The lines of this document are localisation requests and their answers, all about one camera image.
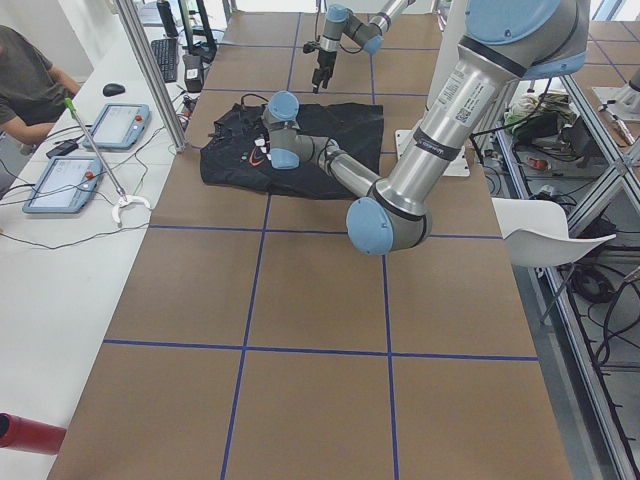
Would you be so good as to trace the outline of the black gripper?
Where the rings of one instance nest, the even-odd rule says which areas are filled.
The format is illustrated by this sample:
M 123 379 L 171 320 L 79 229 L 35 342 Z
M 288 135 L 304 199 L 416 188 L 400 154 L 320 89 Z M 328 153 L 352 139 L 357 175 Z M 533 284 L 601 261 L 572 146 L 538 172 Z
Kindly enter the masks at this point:
M 336 52 L 324 50 L 316 41 L 306 42 L 303 45 L 303 53 L 310 54 L 313 52 L 318 53 L 318 66 L 314 69 L 312 75 L 312 92 L 318 94 L 321 85 L 327 85 L 333 76 Z

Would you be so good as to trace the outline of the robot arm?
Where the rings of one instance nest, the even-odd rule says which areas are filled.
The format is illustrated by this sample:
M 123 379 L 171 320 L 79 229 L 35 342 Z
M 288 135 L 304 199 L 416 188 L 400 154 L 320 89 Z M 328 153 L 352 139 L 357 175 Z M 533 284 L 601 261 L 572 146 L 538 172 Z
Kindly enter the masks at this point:
M 320 88 L 328 87 L 343 36 L 355 42 L 360 50 L 374 55 L 381 48 L 384 34 L 389 31 L 393 21 L 413 4 L 413 0 L 388 1 L 368 23 L 361 21 L 346 6 L 329 5 L 322 34 L 303 46 L 305 54 L 318 52 L 318 66 L 314 69 L 311 81 L 312 92 L 317 94 Z
M 427 196 L 504 86 L 571 74 L 584 65 L 589 12 L 587 1 L 466 2 L 459 59 L 386 178 L 336 140 L 302 134 L 298 99 L 280 91 L 262 114 L 271 165 L 294 169 L 309 161 L 355 194 L 346 227 L 359 251 L 385 255 L 413 248 L 431 231 Z

